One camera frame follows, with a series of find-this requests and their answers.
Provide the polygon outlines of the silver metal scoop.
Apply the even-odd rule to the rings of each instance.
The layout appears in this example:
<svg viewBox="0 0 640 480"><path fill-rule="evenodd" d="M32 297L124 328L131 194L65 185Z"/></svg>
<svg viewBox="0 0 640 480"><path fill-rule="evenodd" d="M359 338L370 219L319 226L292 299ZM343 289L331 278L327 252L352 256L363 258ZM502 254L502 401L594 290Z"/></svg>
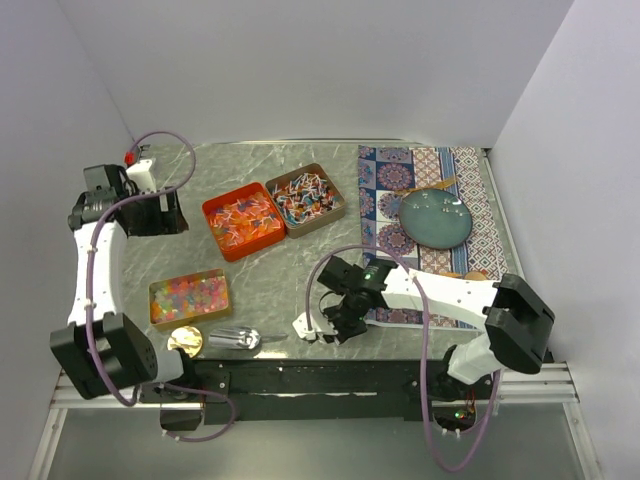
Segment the silver metal scoop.
<svg viewBox="0 0 640 480"><path fill-rule="evenodd" d="M211 347L227 350L255 350L265 343L286 340L286 333L261 334L257 329L247 326L224 327L209 333Z"/></svg>

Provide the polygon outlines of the orange tin of lollipops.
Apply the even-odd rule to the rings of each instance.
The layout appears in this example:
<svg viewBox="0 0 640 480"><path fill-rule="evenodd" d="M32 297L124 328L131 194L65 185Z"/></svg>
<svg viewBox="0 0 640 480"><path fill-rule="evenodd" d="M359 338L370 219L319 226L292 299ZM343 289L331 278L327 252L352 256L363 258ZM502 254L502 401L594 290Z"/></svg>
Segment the orange tin of lollipops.
<svg viewBox="0 0 640 480"><path fill-rule="evenodd" d="M281 215L259 182L206 200L201 210L227 262L273 246L286 235Z"/></svg>

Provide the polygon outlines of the gold tin of star candies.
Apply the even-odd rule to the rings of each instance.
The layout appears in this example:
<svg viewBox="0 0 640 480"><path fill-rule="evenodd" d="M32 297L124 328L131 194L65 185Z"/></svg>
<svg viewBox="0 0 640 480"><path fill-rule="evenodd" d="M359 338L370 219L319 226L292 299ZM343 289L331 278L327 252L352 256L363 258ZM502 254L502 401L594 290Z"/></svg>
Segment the gold tin of star candies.
<svg viewBox="0 0 640 480"><path fill-rule="evenodd" d="M230 288L223 269L154 282L148 289L149 321L159 331L229 316Z"/></svg>

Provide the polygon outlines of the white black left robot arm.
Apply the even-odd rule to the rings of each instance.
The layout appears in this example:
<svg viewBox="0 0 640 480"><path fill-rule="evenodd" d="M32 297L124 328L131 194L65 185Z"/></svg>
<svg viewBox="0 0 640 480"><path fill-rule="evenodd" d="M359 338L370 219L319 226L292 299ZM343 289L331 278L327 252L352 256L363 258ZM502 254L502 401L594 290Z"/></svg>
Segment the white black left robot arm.
<svg viewBox="0 0 640 480"><path fill-rule="evenodd" d="M108 394L92 352L117 389L163 383L174 400L188 401L198 392L192 360L178 348L156 348L125 314L121 292L122 259L131 236L179 234L188 224L178 196L155 196L154 162L141 160L125 168L116 164L88 167L86 191L68 217L77 248L74 303L65 328L50 335L50 349L79 395L87 400ZM86 313L93 313L90 348Z"/></svg>

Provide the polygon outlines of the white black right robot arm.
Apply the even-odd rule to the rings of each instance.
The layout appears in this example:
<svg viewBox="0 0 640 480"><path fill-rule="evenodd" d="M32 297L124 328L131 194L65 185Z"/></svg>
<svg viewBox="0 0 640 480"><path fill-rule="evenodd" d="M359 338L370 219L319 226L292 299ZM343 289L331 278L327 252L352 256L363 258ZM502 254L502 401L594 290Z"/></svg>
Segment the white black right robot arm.
<svg viewBox="0 0 640 480"><path fill-rule="evenodd" d="M327 310L330 336L338 342L364 333L364 317L376 309L439 315L478 330L475 339L451 346L441 369L429 376L427 392L436 400L461 400L498 370L541 371L555 315L518 275L505 274L498 281L456 279L387 259L360 267L331 256L318 281L341 298Z"/></svg>

